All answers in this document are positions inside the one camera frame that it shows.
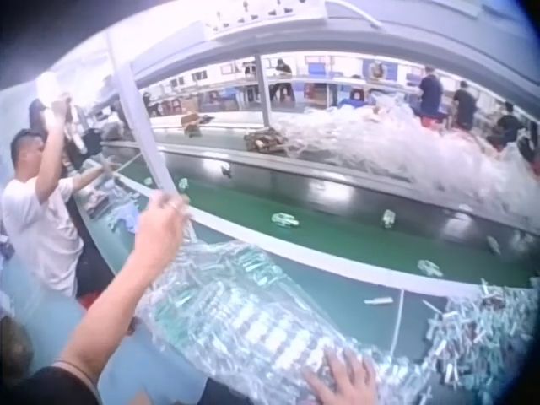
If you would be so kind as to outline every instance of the black shirt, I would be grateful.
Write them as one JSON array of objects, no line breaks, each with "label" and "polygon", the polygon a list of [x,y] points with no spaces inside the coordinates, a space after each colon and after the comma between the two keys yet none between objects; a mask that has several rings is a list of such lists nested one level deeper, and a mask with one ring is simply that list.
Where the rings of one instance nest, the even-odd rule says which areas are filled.
[{"label": "black shirt", "polygon": [[473,129],[476,99],[465,89],[459,89],[454,94],[454,101],[457,101],[457,125],[465,130]]},{"label": "black shirt", "polygon": [[442,99],[440,80],[434,74],[430,74],[422,79],[420,89],[423,91],[420,110],[427,114],[436,115],[439,112],[440,99]]},{"label": "black shirt", "polygon": [[293,73],[293,70],[286,63],[284,63],[282,66],[276,66],[276,70],[278,72],[283,72],[283,73],[291,73],[291,74]]},{"label": "black shirt", "polygon": [[100,405],[79,378],[54,366],[37,371],[17,386],[2,387],[0,398],[2,405]]},{"label": "black shirt", "polygon": [[520,120],[511,114],[502,116],[497,121],[497,127],[502,130],[503,139],[506,143],[515,142],[517,139],[517,132],[523,128]]}]

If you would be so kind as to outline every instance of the white pillar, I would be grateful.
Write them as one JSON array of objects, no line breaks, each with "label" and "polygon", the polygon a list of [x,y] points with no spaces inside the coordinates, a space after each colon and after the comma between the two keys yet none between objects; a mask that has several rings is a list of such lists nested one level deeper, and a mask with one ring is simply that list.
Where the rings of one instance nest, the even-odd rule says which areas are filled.
[{"label": "white pillar", "polygon": [[[165,160],[159,153],[154,130],[144,106],[143,98],[135,84],[130,62],[119,62],[116,58],[115,46],[120,46],[120,44],[115,44],[110,30],[105,32],[105,38],[114,72],[113,80],[120,97],[121,107],[124,110],[127,122],[132,128],[133,136],[143,154],[144,161],[158,188],[169,194],[176,194],[178,191],[170,177]],[[196,240],[191,225],[187,227],[187,230],[190,240]]]},{"label": "white pillar", "polygon": [[265,127],[270,127],[272,122],[272,106],[270,105],[270,94],[268,93],[267,72],[262,63],[261,55],[255,55],[256,81],[259,84],[259,95],[261,96],[262,123]]}]

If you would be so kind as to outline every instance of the hand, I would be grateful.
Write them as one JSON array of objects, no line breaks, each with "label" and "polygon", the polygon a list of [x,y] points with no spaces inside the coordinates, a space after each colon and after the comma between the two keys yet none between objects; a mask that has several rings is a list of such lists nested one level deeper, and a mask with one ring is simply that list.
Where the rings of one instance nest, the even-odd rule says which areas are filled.
[{"label": "hand", "polygon": [[133,254],[153,282],[173,261],[189,219],[186,197],[156,192],[139,219]]},{"label": "hand", "polygon": [[323,405],[376,405],[377,384],[373,364],[366,358],[360,362],[352,350],[345,350],[344,353],[352,371],[350,373],[334,352],[325,352],[336,381],[336,392],[325,386],[311,370],[304,373],[306,382]]},{"label": "hand", "polygon": [[65,96],[60,97],[58,100],[52,101],[51,110],[54,113],[56,119],[65,120],[68,114],[68,100]]},{"label": "hand", "polygon": [[105,159],[105,162],[103,163],[103,168],[105,170],[109,170],[109,171],[115,171],[115,170],[118,170],[120,169],[120,164],[115,162],[114,161],[114,158],[112,156],[108,157],[107,159]]}]

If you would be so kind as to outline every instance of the red chair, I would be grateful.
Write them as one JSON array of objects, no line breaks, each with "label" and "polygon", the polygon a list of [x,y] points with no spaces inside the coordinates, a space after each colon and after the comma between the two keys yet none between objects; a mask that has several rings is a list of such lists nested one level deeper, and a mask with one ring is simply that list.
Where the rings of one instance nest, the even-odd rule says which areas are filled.
[{"label": "red chair", "polygon": [[420,118],[420,123],[424,128],[433,128],[435,127],[437,120],[435,120],[434,118],[428,118],[427,116],[423,116],[422,118]]},{"label": "red chair", "polygon": [[88,310],[88,308],[92,306],[99,296],[100,293],[90,293],[78,298],[77,301],[84,307],[85,310]]}]

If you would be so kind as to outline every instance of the cable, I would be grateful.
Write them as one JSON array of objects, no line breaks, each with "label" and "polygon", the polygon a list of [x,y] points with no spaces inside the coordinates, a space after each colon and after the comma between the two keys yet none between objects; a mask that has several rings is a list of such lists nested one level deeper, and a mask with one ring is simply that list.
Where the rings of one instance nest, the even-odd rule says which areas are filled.
[{"label": "cable", "polygon": [[365,19],[367,22],[369,22],[371,24],[372,27],[375,27],[375,28],[377,28],[379,30],[383,29],[383,25],[382,25],[381,21],[371,17],[370,14],[367,14],[364,10],[354,6],[351,3],[347,3],[344,0],[327,0],[327,3],[333,3],[333,4],[337,4],[339,6],[345,7],[346,9],[348,9],[348,10],[354,12],[355,14],[359,15],[362,19]]}]

